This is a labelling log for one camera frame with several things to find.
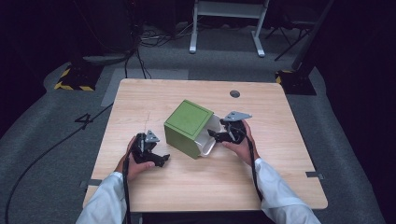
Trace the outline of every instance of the sleeve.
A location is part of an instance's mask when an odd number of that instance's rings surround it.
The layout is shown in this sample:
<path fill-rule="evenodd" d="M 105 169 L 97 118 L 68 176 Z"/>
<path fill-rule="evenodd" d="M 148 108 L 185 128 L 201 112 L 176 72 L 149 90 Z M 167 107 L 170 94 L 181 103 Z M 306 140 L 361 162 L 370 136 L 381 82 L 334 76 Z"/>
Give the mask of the sleeve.
<path fill-rule="evenodd" d="M 82 210 L 76 223 L 117 223 L 123 221 L 126 202 L 122 174 L 113 172 L 102 181 Z"/>
<path fill-rule="evenodd" d="M 262 211 L 275 223 L 320 223 L 283 178 L 262 158 L 254 161 L 262 193 Z"/>

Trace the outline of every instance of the white stand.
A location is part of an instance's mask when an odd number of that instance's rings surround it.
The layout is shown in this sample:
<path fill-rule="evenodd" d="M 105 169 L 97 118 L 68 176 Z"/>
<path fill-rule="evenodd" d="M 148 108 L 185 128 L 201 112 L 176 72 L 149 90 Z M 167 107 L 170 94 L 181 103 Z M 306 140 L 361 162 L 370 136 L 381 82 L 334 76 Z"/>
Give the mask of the white stand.
<path fill-rule="evenodd" d="M 197 50 L 196 45 L 198 37 L 198 15 L 203 15 L 258 19 L 259 22 L 257 24 L 256 31 L 252 31 L 251 34 L 257 49 L 257 53 L 260 57 L 264 57 L 265 53 L 262 49 L 262 43 L 260 42 L 259 34 L 262 29 L 262 22 L 264 21 L 267 8 L 268 0 L 266 0 L 262 5 L 206 2 L 195 0 L 190 53 L 195 53 Z"/>

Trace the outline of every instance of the person's left hand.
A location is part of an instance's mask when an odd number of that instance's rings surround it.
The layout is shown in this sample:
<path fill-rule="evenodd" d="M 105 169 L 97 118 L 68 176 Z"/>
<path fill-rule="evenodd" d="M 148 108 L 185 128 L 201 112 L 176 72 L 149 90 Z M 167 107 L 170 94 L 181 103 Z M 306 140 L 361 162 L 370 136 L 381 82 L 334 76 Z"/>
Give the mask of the person's left hand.
<path fill-rule="evenodd" d="M 134 140 L 136 139 L 136 136 L 134 136 L 131 141 L 128 144 L 128 147 L 126 149 L 125 155 L 120 159 L 119 164 L 117 165 L 116 169 L 114 170 L 115 172 L 122 173 L 122 166 L 123 162 L 125 161 L 125 158 L 128 154 L 129 148 L 131 148 L 132 144 L 134 143 Z M 129 155 L 129 169 L 128 169 L 128 180 L 133 180 L 135 177 L 137 177 L 141 172 L 148 170 L 149 168 L 155 166 L 155 163 L 153 161 L 146 161 L 143 163 L 137 164 L 134 161 L 134 156 L 132 153 Z"/>

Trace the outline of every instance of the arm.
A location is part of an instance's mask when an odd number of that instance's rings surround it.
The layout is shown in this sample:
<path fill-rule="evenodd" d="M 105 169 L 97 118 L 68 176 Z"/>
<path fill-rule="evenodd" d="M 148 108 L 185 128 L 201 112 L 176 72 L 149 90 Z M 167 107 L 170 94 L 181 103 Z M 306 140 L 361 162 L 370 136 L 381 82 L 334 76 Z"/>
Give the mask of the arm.
<path fill-rule="evenodd" d="M 130 141 L 127 152 L 133 142 L 134 138 Z M 122 223 L 126 212 L 122 184 L 122 164 L 126 156 L 125 154 L 120 159 L 114 172 L 103 180 L 82 210 L 76 223 Z M 132 154 L 129 156 L 128 181 L 133 180 L 141 172 L 154 166 L 154 162 L 152 161 L 137 164 Z"/>
<path fill-rule="evenodd" d="M 222 144 L 235 152 L 247 165 L 256 168 L 257 182 L 262 193 L 262 211 L 275 223 L 320 223 L 312 210 L 306 205 L 282 179 L 277 171 L 265 162 L 256 150 L 248 124 L 243 120 L 247 136 L 253 144 L 254 164 L 248 150 L 248 140 L 239 144 Z"/>

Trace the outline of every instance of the green storage bin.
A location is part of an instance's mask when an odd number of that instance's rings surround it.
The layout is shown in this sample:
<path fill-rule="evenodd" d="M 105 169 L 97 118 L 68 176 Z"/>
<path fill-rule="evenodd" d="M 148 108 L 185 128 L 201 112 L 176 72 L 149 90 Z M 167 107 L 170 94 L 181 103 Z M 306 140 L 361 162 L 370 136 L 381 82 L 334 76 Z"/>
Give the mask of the green storage bin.
<path fill-rule="evenodd" d="M 219 117 L 212 111 L 184 100 L 164 124 L 166 143 L 193 159 L 207 156 L 216 141 L 207 129 L 220 132 Z"/>

